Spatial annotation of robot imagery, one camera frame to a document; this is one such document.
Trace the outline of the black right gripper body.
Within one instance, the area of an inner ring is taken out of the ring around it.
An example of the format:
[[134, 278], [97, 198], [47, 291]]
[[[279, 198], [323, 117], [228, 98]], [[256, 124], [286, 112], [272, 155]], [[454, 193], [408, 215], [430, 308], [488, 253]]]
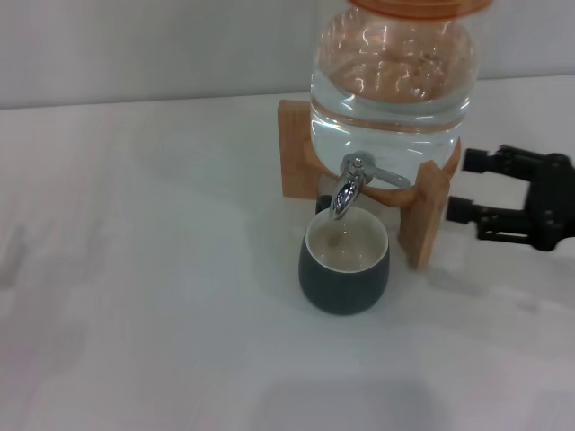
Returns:
[[574, 237], [574, 167], [564, 154], [548, 154], [529, 181], [525, 210], [533, 222], [532, 247], [553, 251]]

